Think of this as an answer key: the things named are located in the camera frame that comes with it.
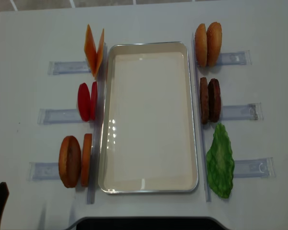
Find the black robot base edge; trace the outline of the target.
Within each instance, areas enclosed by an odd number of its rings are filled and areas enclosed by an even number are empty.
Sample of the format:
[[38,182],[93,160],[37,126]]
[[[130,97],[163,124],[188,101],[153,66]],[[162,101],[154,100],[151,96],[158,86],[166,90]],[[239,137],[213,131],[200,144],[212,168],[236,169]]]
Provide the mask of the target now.
[[123,217],[84,218],[72,230],[224,230],[208,218],[190,217]]

